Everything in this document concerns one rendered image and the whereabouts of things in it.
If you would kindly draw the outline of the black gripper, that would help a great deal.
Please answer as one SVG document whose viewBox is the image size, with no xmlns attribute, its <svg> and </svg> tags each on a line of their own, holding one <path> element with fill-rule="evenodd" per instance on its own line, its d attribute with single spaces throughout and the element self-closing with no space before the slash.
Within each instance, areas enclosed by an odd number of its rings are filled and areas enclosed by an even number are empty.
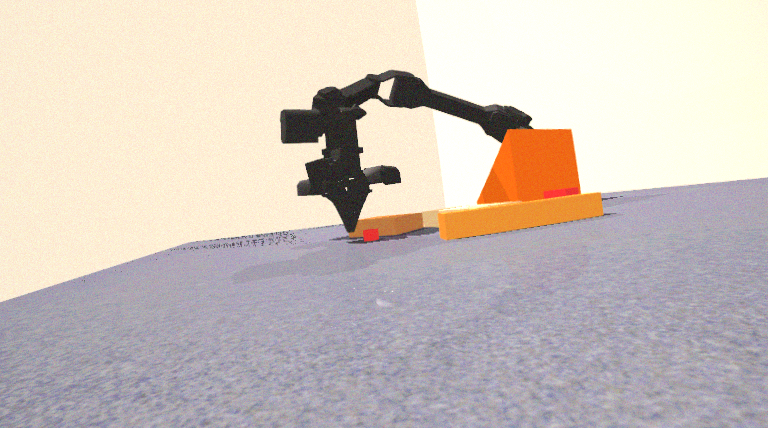
<svg viewBox="0 0 768 428">
<path fill-rule="evenodd" d="M 300 180 L 296 190 L 297 196 L 321 195 L 322 198 L 327 198 L 337 210 L 347 233 L 353 233 L 366 198 L 373 192 L 370 185 L 401 183 L 401 175 L 395 166 L 380 165 L 361 170 L 359 154 L 363 153 L 363 147 L 358 145 L 357 139 L 343 138 L 328 141 L 326 148 L 322 149 L 322 155 L 330 156 L 332 150 L 345 146 L 353 161 L 354 175 L 347 175 L 344 169 L 345 172 L 332 179 L 321 179 L 315 182 L 309 182 L 309 179 Z"/>
</svg>

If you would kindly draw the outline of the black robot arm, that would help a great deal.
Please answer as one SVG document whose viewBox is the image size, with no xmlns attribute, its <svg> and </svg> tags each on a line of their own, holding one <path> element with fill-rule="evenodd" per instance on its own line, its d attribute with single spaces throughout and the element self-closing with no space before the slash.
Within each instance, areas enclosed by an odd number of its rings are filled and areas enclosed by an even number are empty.
<svg viewBox="0 0 768 428">
<path fill-rule="evenodd" d="M 395 78 L 395 79 L 394 79 Z M 381 82 L 392 80 L 389 99 L 378 95 Z M 409 108 L 425 106 L 465 121 L 478 124 L 486 135 L 502 144 L 507 129 L 534 129 L 533 119 L 512 106 L 492 104 L 480 106 L 459 97 L 429 88 L 414 74 L 390 69 L 381 74 L 366 74 L 364 79 L 343 88 L 326 87 L 313 96 L 312 109 L 283 109 L 280 111 L 282 144 L 318 144 L 325 134 L 326 142 L 357 139 L 356 120 L 367 112 L 359 105 L 378 99 L 388 107 Z M 323 158 L 304 163 L 309 182 L 328 180 L 345 172 L 354 175 L 353 161 L 347 147 L 331 151 Z"/>
</svg>

